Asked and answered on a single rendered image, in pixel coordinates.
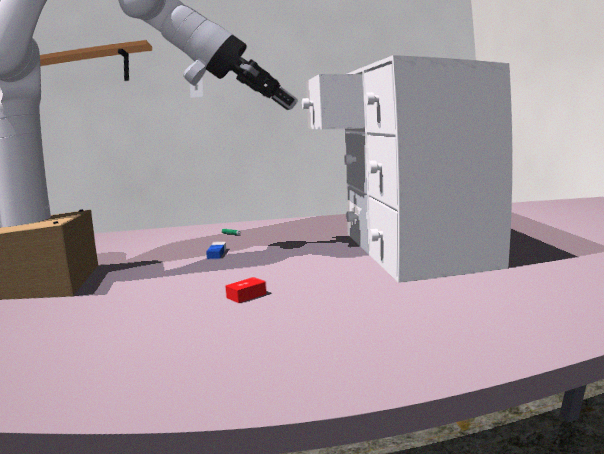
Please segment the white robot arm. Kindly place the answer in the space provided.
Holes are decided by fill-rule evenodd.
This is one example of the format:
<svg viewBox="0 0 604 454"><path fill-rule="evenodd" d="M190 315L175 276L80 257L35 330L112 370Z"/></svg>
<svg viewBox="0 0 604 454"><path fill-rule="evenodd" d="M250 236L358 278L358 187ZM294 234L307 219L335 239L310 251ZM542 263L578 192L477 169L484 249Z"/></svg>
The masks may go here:
<svg viewBox="0 0 604 454"><path fill-rule="evenodd" d="M193 86L233 35L179 0L118 1L126 15L143 19L195 61L183 74ZM33 38L46 2L0 2L0 228L51 218L40 124L40 52Z"/></svg>

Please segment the white chest of drawers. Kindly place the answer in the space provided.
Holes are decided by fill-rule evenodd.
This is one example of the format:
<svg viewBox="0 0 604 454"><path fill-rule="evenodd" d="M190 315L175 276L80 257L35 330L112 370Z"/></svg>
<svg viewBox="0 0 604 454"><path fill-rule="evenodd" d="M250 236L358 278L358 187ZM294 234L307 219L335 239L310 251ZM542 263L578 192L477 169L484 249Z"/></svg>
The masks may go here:
<svg viewBox="0 0 604 454"><path fill-rule="evenodd" d="M364 73L392 64L396 130L366 122ZM398 283L508 269L512 213L509 63L393 55L362 74L365 128L396 134L398 205L368 194L368 250ZM353 132L359 131L359 132ZM346 136L345 136L346 154ZM398 210L397 277L370 253L369 199Z"/></svg>

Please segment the red 9v battery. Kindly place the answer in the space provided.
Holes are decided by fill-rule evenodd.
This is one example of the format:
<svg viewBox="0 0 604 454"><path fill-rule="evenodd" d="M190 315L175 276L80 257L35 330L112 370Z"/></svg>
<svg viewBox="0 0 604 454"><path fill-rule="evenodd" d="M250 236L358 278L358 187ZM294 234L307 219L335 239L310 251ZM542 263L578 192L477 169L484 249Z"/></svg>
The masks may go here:
<svg viewBox="0 0 604 454"><path fill-rule="evenodd" d="M226 297L241 303L266 294L266 281L249 278L236 283L225 285Z"/></svg>

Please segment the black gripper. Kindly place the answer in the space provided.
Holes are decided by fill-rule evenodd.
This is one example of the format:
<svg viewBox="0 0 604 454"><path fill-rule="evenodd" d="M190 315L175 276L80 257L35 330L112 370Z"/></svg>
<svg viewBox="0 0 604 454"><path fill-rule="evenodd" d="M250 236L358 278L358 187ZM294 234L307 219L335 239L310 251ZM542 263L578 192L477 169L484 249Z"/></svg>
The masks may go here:
<svg viewBox="0 0 604 454"><path fill-rule="evenodd" d="M248 62L242 58L241 56L246 48L247 45L243 41L231 35L212 56L206 70L219 79L222 79L229 71L233 71L237 74L236 79L241 83L246 84L256 92L260 92L267 98L272 97L272 100L286 110L293 109L298 99L280 87L278 80L274 79L255 61L250 59ZM267 84L267 86L265 87L264 84Z"/></svg>

